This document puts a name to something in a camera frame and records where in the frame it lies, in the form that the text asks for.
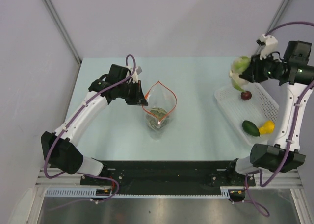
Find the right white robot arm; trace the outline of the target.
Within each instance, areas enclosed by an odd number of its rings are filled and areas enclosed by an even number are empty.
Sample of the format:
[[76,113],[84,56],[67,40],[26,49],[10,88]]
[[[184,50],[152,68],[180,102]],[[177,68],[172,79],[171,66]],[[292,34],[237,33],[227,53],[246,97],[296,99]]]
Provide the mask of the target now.
[[308,64],[311,47],[309,42],[289,41],[283,61],[272,55],[265,59],[255,55],[240,75],[251,83],[277,80],[281,101],[274,131],[267,143],[254,144],[250,155],[238,159],[235,168],[227,171],[226,179],[231,185],[238,185],[245,174],[258,169],[277,174],[304,164],[306,157],[299,152],[299,138],[305,107],[314,87],[314,68]]

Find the white cauliflower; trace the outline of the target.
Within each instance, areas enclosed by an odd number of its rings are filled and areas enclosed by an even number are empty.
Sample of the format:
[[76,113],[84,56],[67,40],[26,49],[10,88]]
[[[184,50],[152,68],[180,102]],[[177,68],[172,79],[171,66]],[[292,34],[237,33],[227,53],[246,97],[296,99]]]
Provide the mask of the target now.
[[240,78],[240,75],[244,73],[249,67],[251,58],[246,56],[241,56],[233,61],[231,64],[231,69],[229,70],[229,78],[231,79],[231,85],[236,90],[245,92],[243,86],[247,85],[249,82],[245,79]]

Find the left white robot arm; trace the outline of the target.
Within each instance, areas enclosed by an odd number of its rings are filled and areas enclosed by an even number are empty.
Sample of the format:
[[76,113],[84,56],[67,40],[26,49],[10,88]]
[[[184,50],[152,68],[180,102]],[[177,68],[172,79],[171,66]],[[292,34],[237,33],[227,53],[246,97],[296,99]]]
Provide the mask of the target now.
[[52,165],[68,174],[89,174],[94,182],[102,185],[108,172],[102,162],[86,157],[77,149],[79,141],[96,116],[117,99],[127,105],[147,106],[138,75],[140,67],[111,65],[107,74],[93,81],[80,106],[54,132],[44,132],[41,145],[45,166]]

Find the green melon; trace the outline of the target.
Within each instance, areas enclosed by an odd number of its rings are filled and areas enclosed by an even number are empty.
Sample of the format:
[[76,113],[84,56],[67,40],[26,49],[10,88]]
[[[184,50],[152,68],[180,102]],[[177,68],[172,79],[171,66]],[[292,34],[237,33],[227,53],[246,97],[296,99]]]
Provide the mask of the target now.
[[150,109],[145,116],[149,128],[155,131],[161,131],[170,123],[170,117],[163,108],[155,107]]

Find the clear zip top bag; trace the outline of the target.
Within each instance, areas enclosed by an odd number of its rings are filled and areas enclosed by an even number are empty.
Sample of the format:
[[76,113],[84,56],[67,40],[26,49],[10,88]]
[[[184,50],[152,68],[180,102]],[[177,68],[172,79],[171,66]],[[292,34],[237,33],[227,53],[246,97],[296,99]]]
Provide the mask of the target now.
[[157,141],[174,118],[177,96],[170,88],[157,81],[146,93],[145,100],[148,105],[142,109],[146,126],[150,137]]

